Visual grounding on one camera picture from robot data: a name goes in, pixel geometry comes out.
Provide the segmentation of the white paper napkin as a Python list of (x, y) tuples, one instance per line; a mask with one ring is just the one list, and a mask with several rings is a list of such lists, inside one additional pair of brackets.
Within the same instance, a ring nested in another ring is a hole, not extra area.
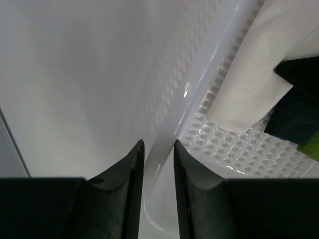
[(245, 133), (292, 87), (274, 73), (274, 68), (283, 60), (318, 53), (318, 1), (265, 1), (231, 63), (207, 120), (222, 129)]

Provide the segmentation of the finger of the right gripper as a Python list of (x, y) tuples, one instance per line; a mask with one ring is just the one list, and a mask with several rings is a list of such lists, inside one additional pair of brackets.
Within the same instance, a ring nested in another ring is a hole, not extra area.
[(319, 57), (280, 62), (274, 72), (313, 100), (319, 99)]

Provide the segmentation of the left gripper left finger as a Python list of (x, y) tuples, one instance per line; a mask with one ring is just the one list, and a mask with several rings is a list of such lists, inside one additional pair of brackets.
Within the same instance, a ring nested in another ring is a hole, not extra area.
[(145, 145), (99, 175), (3, 178), (3, 239), (136, 239), (139, 235)]

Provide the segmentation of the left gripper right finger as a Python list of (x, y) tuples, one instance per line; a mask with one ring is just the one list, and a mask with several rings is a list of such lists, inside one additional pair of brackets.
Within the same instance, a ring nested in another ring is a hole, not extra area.
[(225, 179), (174, 144), (182, 239), (316, 239), (319, 181)]

